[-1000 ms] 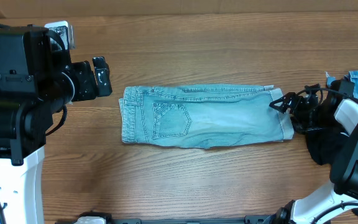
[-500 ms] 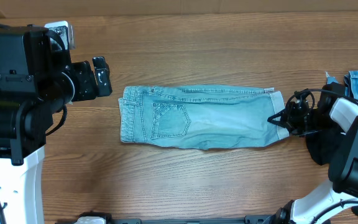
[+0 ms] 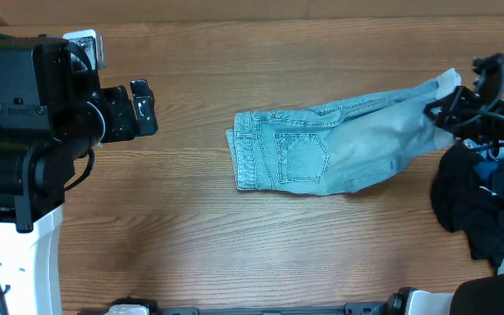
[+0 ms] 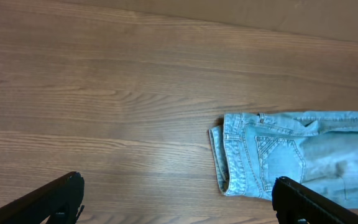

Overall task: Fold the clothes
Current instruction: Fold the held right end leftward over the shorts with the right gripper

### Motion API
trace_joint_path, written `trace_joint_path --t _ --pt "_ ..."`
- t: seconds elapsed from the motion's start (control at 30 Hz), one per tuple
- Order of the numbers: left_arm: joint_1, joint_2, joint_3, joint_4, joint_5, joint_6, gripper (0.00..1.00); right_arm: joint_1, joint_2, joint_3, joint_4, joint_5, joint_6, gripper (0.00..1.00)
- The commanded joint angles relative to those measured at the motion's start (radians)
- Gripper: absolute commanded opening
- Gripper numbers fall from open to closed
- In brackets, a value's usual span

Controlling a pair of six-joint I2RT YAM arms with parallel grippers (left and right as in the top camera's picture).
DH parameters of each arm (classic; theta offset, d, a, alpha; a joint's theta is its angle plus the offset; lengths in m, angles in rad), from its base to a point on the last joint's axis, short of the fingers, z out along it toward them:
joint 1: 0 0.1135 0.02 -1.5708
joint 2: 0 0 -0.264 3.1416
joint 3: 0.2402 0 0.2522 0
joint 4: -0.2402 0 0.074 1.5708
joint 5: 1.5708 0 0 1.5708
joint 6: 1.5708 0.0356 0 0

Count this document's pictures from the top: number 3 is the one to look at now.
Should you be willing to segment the light blue denim shorts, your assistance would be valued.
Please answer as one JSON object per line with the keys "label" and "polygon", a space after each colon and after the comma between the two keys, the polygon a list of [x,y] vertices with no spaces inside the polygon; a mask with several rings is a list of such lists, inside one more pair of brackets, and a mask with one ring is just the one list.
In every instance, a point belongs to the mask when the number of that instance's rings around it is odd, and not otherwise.
{"label": "light blue denim shorts", "polygon": [[416,87],[297,110],[242,112],[227,130],[240,190],[356,193],[453,144],[424,108],[461,83],[449,69]]}

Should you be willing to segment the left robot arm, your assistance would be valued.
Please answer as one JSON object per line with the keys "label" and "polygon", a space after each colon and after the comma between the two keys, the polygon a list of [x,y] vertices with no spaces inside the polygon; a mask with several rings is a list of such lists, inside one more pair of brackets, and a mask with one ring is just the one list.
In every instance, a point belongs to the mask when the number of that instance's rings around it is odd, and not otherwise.
{"label": "left robot arm", "polygon": [[59,241],[74,163],[95,147],[158,132],[146,80],[102,87],[104,41],[0,34],[0,314],[62,311]]}

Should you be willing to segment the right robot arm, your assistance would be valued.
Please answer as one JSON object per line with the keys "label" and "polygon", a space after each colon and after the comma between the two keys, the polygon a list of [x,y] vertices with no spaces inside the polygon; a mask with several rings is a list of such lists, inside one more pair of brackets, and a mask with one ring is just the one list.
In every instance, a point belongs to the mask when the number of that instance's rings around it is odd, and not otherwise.
{"label": "right robot arm", "polygon": [[457,143],[442,157],[430,198],[439,223],[465,232],[472,257],[496,273],[462,283],[453,293],[404,287],[384,303],[346,314],[504,314],[504,56],[474,59],[474,88],[457,86],[424,113]]}

